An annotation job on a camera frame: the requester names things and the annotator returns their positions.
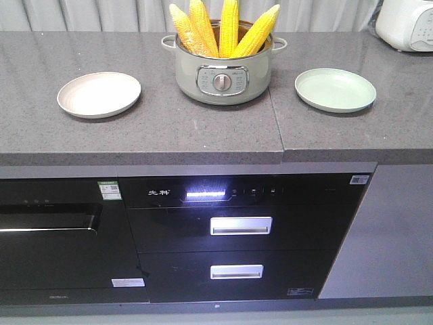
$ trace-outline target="white curtain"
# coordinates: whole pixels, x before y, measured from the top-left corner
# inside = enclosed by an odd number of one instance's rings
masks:
[[[281,4],[276,32],[360,31],[379,0],[239,0],[240,19],[254,22]],[[189,0],[0,0],[0,30],[174,32],[168,5]],[[223,0],[204,0],[221,17]]]

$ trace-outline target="white plate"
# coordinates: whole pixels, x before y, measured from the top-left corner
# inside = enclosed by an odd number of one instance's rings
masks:
[[[338,69],[305,71],[296,78],[295,88],[306,103],[332,113],[356,112],[376,99],[376,90],[368,80]]]
[[[86,74],[64,85],[57,102],[69,114],[83,118],[109,117],[130,108],[141,93],[137,79],[119,72]]]

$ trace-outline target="yellow corn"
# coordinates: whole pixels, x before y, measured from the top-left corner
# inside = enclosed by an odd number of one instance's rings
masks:
[[[224,0],[219,30],[219,57],[230,58],[237,46],[239,4],[237,0]]]
[[[219,56],[217,40],[210,23],[208,11],[202,0],[189,1],[189,18],[201,34],[206,46],[212,52],[211,56],[217,58]]]
[[[231,54],[231,58],[251,56],[259,51],[277,21],[279,8],[279,5],[274,5],[258,18],[239,42],[238,46]]]
[[[197,28],[191,23],[188,15],[174,3],[170,4],[169,9],[183,46],[199,56],[211,57],[212,52],[206,46]]]

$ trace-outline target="steamer pot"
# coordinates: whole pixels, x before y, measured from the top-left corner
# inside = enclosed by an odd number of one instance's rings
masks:
[[[219,39],[219,20],[213,20],[212,25]],[[249,22],[240,22],[240,39],[251,26]],[[271,59],[288,43],[269,35],[257,54],[234,59],[192,54],[182,46],[178,34],[163,37],[161,45],[175,55],[176,82],[186,95],[206,104],[236,105],[253,100],[266,90],[271,81]]]

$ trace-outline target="built-in dishwasher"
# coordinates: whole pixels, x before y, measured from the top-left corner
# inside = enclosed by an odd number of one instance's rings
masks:
[[[296,166],[0,169],[0,307],[317,298],[372,168]]]
[[[150,302],[316,298],[368,179],[120,179]]]

